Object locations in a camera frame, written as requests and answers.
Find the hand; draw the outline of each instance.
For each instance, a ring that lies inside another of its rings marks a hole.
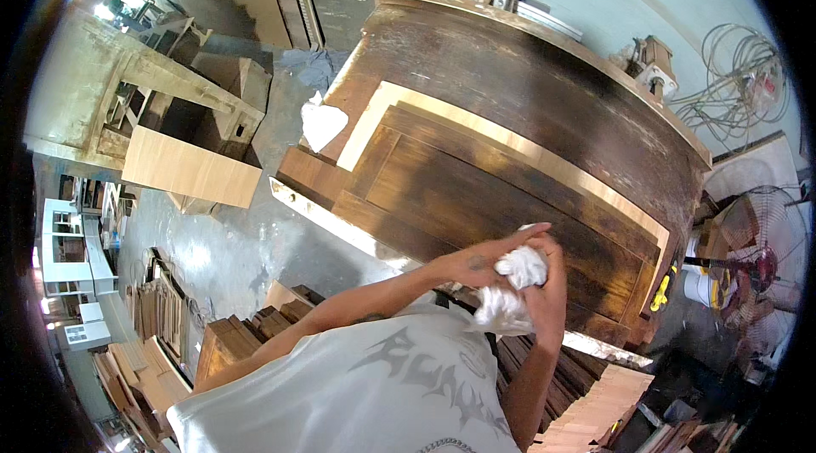
[[[440,256],[429,265],[445,281],[462,283],[472,288],[488,285],[506,285],[512,288],[504,276],[498,275],[493,270],[493,265],[501,255],[528,243],[549,227],[549,223],[537,223],[498,241],[479,243],[460,252]]]
[[[544,286],[522,288],[521,294],[535,327],[536,344],[557,355],[564,340],[566,323],[564,253],[555,239],[544,231],[528,239],[525,244],[547,255],[547,282]]]

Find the workshop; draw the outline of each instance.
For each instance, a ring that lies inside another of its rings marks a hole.
[[[62,450],[760,444],[813,235],[761,0],[29,1],[11,350]]]

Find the graphic print on shirt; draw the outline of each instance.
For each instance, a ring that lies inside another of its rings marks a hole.
[[[352,371],[361,366],[384,361],[391,367],[388,377],[393,378],[403,372],[402,369],[405,367],[404,375],[399,381],[400,384],[425,387],[428,391],[422,395],[423,397],[429,395],[449,397],[450,407],[456,407],[461,412],[460,427],[463,428],[470,419],[474,419],[509,437],[510,428],[505,418],[500,412],[497,416],[490,407],[485,405],[482,394],[478,393],[473,385],[457,377],[456,365],[445,366],[431,354],[412,352],[416,344],[408,337],[407,330],[408,326],[405,326],[385,340],[370,346],[368,350],[379,348],[348,370]]]

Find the man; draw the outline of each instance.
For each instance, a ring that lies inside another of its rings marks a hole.
[[[526,450],[566,319],[564,260],[549,227],[536,224],[323,301],[170,408],[182,450]],[[419,298],[449,281],[507,284],[493,264],[522,244],[547,255],[547,283],[521,291],[535,344],[499,402],[496,359],[485,335],[468,331],[470,315]]]

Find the yellow tool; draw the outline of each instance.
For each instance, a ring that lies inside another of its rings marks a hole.
[[[663,281],[660,282],[660,287],[658,288],[657,293],[654,295],[654,299],[652,300],[652,305],[649,306],[649,309],[652,311],[658,311],[660,306],[665,305],[668,303],[668,287],[674,281],[674,278],[677,276],[677,257],[675,257],[674,261],[671,263],[671,268],[668,270],[668,273],[663,276]]]

